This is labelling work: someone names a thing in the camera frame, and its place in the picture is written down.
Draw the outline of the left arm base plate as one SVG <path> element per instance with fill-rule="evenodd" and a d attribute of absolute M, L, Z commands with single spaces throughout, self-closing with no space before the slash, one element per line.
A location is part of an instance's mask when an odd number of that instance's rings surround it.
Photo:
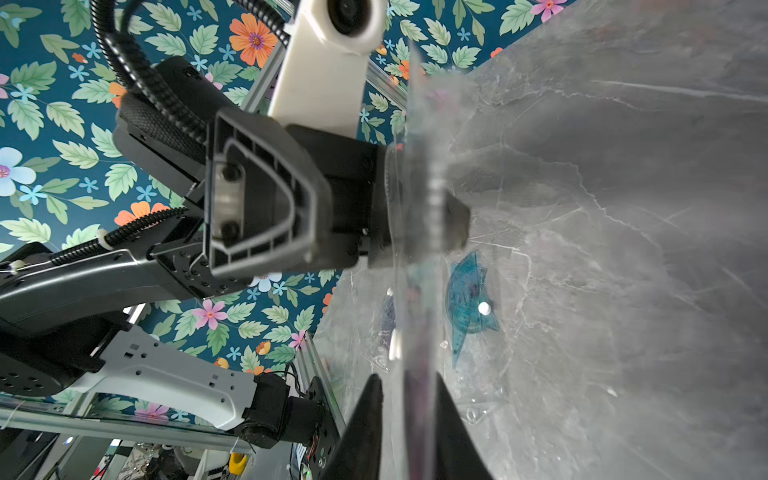
<path fill-rule="evenodd" d="M 303 397 L 289 400 L 291 412 L 283 439 L 292 445 L 292 472 L 296 479 L 320 479 L 341 441 L 343 419 L 338 405 L 318 376 Z"/>

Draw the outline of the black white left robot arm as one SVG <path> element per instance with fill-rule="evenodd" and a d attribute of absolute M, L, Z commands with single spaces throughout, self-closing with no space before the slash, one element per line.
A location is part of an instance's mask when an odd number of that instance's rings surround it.
<path fill-rule="evenodd" d="M 183 204 L 61 252 L 37 241 L 3 260 L 1 388 L 168 400 L 258 447 L 335 448 L 341 433 L 318 379 L 293 395 L 275 373 L 225 371 L 131 325 L 126 308 L 210 299 L 278 270 L 381 265 L 399 239 L 395 202 L 419 200 L 381 146 L 244 112 L 179 57 L 153 74 L 186 99 L 202 139 L 132 88 L 116 143 Z"/>

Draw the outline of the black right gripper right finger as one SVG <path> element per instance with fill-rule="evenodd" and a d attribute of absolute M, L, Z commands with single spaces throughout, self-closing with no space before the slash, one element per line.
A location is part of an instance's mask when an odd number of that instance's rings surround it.
<path fill-rule="evenodd" d="M 492 480 L 440 374 L 436 377 L 435 479 Z"/>

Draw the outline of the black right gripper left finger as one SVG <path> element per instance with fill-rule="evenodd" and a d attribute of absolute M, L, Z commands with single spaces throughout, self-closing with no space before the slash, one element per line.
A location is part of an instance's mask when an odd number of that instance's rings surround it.
<path fill-rule="evenodd" d="M 383 384 L 371 374 L 320 478 L 378 480 L 383 435 Z"/>

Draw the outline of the clear plastic ruler set pouch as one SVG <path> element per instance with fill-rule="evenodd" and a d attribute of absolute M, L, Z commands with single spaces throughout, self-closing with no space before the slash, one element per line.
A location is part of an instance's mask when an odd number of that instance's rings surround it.
<path fill-rule="evenodd" d="M 470 207 L 450 182 L 460 167 L 449 143 L 462 123 L 461 77 L 428 73 L 415 42 L 407 51 L 405 127 L 386 165 L 396 319 L 390 357 L 405 471 L 411 479 L 487 479 L 465 409 L 491 401 L 491 368 L 463 373 L 459 363 L 466 338 L 498 332 L 500 321 L 488 266 L 468 247 Z"/>

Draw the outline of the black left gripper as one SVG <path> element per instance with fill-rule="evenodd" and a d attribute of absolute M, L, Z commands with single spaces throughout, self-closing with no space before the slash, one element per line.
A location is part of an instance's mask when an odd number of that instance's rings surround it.
<path fill-rule="evenodd" d="M 245 112 L 180 57 L 156 70 L 203 122 L 203 140 L 185 134 L 138 87 L 122 97 L 113 138 L 197 219 L 203 238 L 186 275 L 208 270 L 247 280 L 344 269 L 368 253 L 370 236 L 386 227 L 383 147 Z M 424 192 L 402 181 L 385 192 L 386 266 L 466 246 L 471 209 L 447 189 L 438 216 Z"/>

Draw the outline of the purple protractor ruler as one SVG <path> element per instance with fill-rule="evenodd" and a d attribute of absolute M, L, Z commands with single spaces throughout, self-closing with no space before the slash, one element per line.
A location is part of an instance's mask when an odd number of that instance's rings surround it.
<path fill-rule="evenodd" d="M 411 479 L 431 479 L 434 475 L 438 273 L 435 263 L 423 262 L 410 266 L 406 275 L 403 387 Z"/>

